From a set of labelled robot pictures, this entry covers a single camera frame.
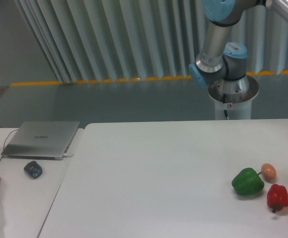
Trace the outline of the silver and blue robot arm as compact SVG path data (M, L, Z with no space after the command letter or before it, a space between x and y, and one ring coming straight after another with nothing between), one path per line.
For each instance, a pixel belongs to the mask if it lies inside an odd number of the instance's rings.
M194 63L189 65L189 72L195 83L206 86L223 78L228 81L239 80L245 76L247 55L242 54L232 60L224 53L232 27L239 22L244 11L263 5L274 10L288 22L288 0L205 0L204 13L210 21L202 50ZM233 73L231 62L237 63L241 73Z

